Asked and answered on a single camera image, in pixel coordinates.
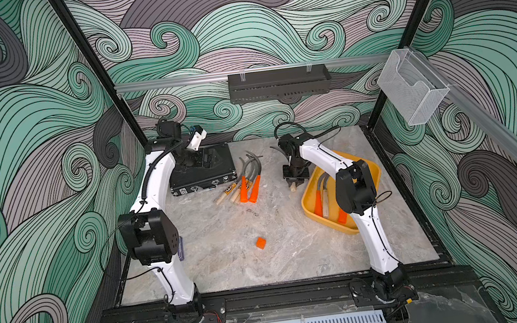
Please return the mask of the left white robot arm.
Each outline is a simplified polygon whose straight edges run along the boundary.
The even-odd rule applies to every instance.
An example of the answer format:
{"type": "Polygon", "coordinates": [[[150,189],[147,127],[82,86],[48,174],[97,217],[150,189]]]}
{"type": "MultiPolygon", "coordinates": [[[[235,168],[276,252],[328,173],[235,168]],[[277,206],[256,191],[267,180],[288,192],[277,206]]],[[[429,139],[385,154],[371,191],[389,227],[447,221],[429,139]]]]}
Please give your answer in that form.
{"type": "Polygon", "coordinates": [[[130,257],[158,278],[167,311],[185,319],[202,317],[204,306],[198,287],[180,261],[180,235],[166,214],[166,199],[174,168],[192,163],[207,132],[197,125],[183,135],[182,127],[172,120],[157,124],[158,137],[145,145],[139,204],[119,217],[117,227],[130,257]]]}

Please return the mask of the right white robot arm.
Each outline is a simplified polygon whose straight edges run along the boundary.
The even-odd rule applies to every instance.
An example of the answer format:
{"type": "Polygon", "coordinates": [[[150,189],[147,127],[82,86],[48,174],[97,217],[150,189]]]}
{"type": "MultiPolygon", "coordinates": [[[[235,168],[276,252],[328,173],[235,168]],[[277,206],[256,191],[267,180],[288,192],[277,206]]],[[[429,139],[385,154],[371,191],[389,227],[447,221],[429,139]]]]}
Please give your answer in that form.
{"type": "Polygon", "coordinates": [[[404,298],[407,285],[404,266],[394,256],[377,211],[378,191],[369,165],[338,155],[318,141],[319,136],[295,122],[281,122],[274,129],[279,150],[288,161],[284,179],[295,188],[308,178],[314,164],[335,181],[336,203],[357,225],[369,256],[374,291],[387,304],[404,298]]]}

